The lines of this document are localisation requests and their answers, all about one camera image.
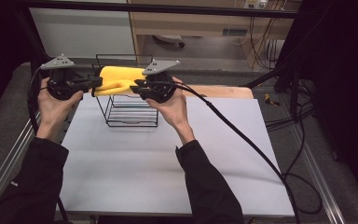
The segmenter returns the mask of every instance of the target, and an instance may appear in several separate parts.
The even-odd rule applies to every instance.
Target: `white table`
[[[210,98],[276,165],[257,100]],[[292,217],[286,190],[267,163],[209,107],[187,97],[190,124],[211,163],[222,173],[246,216]],[[110,215],[191,214],[185,177],[176,159],[174,129],[109,128],[95,98],[84,95],[62,143],[62,202],[69,212]]]

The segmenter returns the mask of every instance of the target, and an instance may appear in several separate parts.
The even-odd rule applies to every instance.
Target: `black wire rack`
[[[153,61],[152,55],[138,54],[97,54],[95,57],[94,73],[105,66],[146,68]],[[150,107],[139,95],[115,94],[95,98],[109,127],[158,127],[157,109]]]

